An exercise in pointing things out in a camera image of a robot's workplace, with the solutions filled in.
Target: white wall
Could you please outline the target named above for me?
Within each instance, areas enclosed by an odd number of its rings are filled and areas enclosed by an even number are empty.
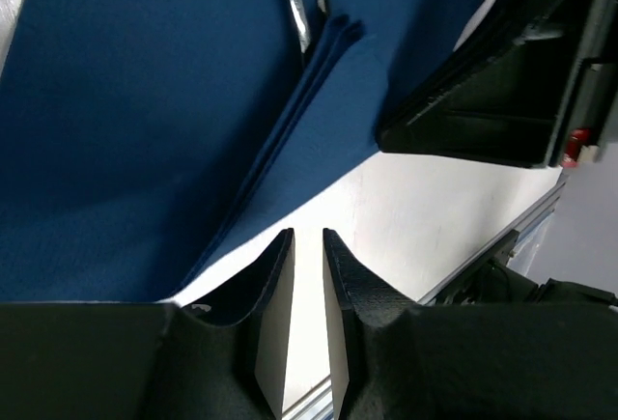
[[[618,144],[573,171],[527,275],[618,294]]]

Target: white table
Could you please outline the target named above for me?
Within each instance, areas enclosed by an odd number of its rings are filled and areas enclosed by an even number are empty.
[[[0,64],[21,0],[0,0]],[[467,28],[471,31],[489,0]],[[303,207],[210,267],[176,296],[186,304],[255,260],[285,227],[296,234],[295,296],[285,406],[329,373],[322,289],[322,228],[418,299],[536,202],[559,169],[528,171],[454,159],[376,154]]]

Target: red component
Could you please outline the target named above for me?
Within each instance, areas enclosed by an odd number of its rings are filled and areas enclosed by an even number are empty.
[[[571,132],[562,158],[562,167],[577,167],[577,159],[579,158],[579,153],[581,153],[581,147],[588,143],[590,133],[589,128],[576,128]]]

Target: blue napkin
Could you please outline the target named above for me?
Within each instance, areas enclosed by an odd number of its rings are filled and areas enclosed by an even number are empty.
[[[0,299],[170,295],[374,153],[391,90],[480,0],[331,4],[349,17],[302,71],[288,0],[25,0],[0,78]]]

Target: blue felt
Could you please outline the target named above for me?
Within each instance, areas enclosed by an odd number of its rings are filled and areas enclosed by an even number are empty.
[[[479,3],[331,0],[349,19],[301,80],[287,0],[25,0],[0,78],[0,299],[169,295],[374,153],[384,101]]]

